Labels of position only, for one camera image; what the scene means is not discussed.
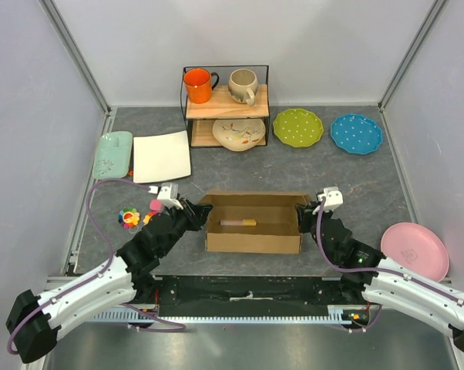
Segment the orange pink eraser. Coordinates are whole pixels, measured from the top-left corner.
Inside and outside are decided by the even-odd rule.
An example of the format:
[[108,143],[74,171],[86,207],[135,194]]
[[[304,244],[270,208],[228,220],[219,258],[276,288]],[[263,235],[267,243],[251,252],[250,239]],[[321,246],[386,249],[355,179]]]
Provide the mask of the orange pink eraser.
[[255,219],[221,220],[220,225],[225,227],[256,227],[257,221]]

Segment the brown cardboard box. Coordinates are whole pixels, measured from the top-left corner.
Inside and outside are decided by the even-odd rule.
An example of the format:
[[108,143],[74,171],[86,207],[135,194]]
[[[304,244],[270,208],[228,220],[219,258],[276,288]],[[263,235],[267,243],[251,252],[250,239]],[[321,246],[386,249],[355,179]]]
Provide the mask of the brown cardboard box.
[[[212,190],[199,201],[214,206],[206,222],[206,250],[224,253],[299,254],[295,204],[307,205],[302,192],[238,192]],[[221,220],[255,219],[256,227],[225,227]]]

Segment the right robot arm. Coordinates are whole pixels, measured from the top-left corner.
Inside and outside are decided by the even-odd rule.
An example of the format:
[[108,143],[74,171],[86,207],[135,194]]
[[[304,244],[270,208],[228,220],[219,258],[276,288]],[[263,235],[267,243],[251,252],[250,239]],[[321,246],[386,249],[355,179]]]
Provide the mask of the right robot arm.
[[464,352],[464,291],[445,286],[403,267],[381,251],[356,240],[332,212],[327,198],[296,204],[298,231],[309,233],[326,264],[342,273],[340,298],[361,298],[390,308],[435,328]]

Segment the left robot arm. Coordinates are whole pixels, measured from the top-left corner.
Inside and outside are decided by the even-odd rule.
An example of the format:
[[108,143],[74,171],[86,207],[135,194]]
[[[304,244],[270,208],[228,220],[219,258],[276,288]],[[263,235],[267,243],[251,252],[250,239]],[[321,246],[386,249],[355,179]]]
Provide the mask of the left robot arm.
[[199,231],[213,207],[181,198],[179,207],[154,214],[116,253],[91,271],[51,291],[17,296],[5,326],[6,345],[23,363],[54,349],[58,340],[98,313],[154,295],[152,272],[187,231]]

